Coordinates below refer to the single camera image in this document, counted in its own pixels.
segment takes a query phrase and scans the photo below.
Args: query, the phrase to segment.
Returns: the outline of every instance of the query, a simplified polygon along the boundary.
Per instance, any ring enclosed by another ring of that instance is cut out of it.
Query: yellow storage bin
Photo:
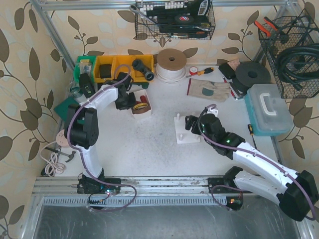
[[[113,78],[113,72],[111,70],[111,78],[101,78],[100,77],[100,65],[111,64],[113,68],[115,56],[97,56],[95,60],[95,65],[93,69],[93,79],[96,83],[103,83],[106,80],[111,80]]]
[[[117,75],[122,72],[127,72],[127,67],[121,67],[118,70],[116,76],[114,76],[115,69],[122,64],[129,65],[131,68],[131,77],[133,78],[133,83],[149,83],[143,75],[142,72],[136,71],[132,67],[132,63],[135,59],[140,59],[143,61],[144,65],[149,67],[152,72],[154,72],[154,57],[153,55],[114,55],[114,56],[97,56],[94,70],[93,70],[93,78],[96,83],[103,83],[106,80],[112,80],[117,78]],[[100,65],[103,64],[112,64],[111,69],[111,78],[100,78]]]
[[[135,56],[134,55],[116,55],[115,59],[113,61],[113,65],[112,65],[112,77],[113,79],[117,78],[118,74],[122,71],[122,72],[128,72],[128,68],[127,67],[120,67],[116,76],[115,74],[115,69],[122,64],[126,64],[129,65],[129,67],[131,68],[131,77],[134,79],[135,75],[134,75],[134,70],[132,67],[132,62],[135,60]]]
[[[140,59],[143,61],[144,65],[150,68],[150,70],[154,73],[154,57],[153,55],[133,55],[135,59]],[[149,82],[145,79],[144,75],[140,71],[134,71],[134,82]]]

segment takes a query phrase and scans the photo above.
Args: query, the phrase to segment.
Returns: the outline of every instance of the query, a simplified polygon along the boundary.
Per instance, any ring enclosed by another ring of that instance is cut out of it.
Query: toolbox handle
[[[270,111],[268,111],[267,106],[266,106],[266,103],[265,103],[265,97],[266,97],[266,96],[270,96],[270,94],[269,94],[269,93],[262,93],[262,94],[260,94],[260,101],[261,101],[261,105],[263,106],[264,112],[265,112],[266,114],[268,114],[269,116],[276,116],[276,115],[277,115],[276,112],[270,112]]]

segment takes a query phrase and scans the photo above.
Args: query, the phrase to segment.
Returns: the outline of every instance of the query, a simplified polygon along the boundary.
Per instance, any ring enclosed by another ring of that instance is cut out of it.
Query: gray floor
[[[86,207],[43,206],[35,239],[297,239],[296,224],[266,199],[247,197],[244,208],[129,207],[92,213]]]

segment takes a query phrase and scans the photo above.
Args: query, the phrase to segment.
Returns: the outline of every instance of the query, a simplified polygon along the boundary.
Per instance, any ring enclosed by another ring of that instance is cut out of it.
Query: green storage bin
[[[94,65],[95,65],[96,56],[78,56],[78,58],[76,59],[76,64],[75,64],[74,71],[73,71],[74,80],[75,80],[76,82],[79,82],[80,68],[79,68],[79,66],[77,65],[77,63],[79,63],[79,62],[80,62],[81,60],[83,60],[83,59],[89,59],[89,60],[90,60],[90,63],[92,64],[90,77],[91,77],[91,81],[94,82],[94,79],[93,79],[93,69],[94,69]]]

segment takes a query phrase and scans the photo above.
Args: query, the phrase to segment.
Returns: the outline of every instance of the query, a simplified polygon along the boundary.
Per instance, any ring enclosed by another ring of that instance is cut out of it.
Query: plastic toolbox
[[[253,85],[245,96],[245,103],[255,135],[277,136],[294,126],[276,84]]]

